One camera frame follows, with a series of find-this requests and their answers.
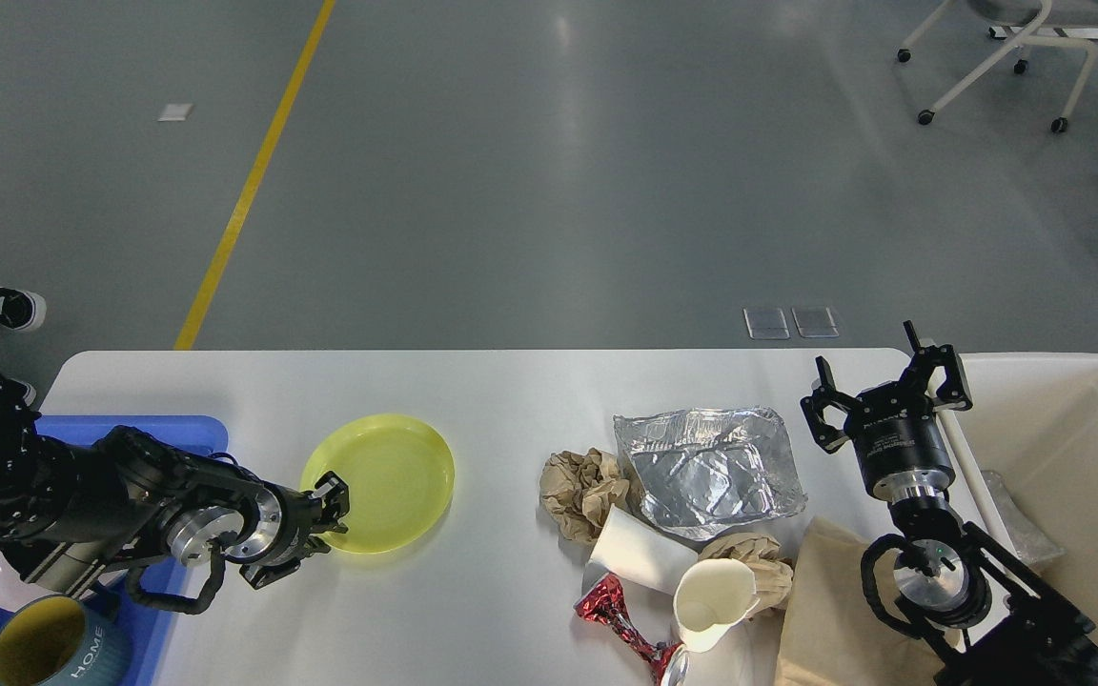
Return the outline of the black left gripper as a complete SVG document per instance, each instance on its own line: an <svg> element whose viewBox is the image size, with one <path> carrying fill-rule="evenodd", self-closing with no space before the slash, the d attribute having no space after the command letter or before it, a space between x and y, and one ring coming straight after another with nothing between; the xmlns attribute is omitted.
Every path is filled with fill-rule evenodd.
<svg viewBox="0 0 1098 686"><path fill-rule="evenodd" d="M225 551L240 565L240 577L254 591L291 576L302 560L326 555L330 544L314 535L347 535L349 485L335 472L323 473L309 491L266 486L254 501L253 529Z"/></svg>

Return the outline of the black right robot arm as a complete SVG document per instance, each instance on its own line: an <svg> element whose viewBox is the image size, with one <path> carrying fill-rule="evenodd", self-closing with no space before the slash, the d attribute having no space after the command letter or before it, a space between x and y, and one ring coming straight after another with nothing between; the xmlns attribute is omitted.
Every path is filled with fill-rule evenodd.
<svg viewBox="0 0 1098 686"><path fill-rule="evenodd" d="M896 525L860 559L871 612L931 648L937 685L1098 685L1093 620L950 504L957 472L938 415L972 407L963 361L911 322L904 331L912 356L898 378L849 394L818 357L802 398L815 443L853 447L864 490Z"/></svg>

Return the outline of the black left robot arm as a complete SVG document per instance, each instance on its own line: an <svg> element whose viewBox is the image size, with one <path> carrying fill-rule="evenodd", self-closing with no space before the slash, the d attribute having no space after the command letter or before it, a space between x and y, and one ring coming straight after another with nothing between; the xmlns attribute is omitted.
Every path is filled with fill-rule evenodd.
<svg viewBox="0 0 1098 686"><path fill-rule="evenodd" d="M274 485L225 453L199 456L117 425L88 447L41 434L22 383L0 373L0 553L23 582L78 598L125 574L135 604L201 614L228 565L262 589L344 533L347 482Z"/></svg>

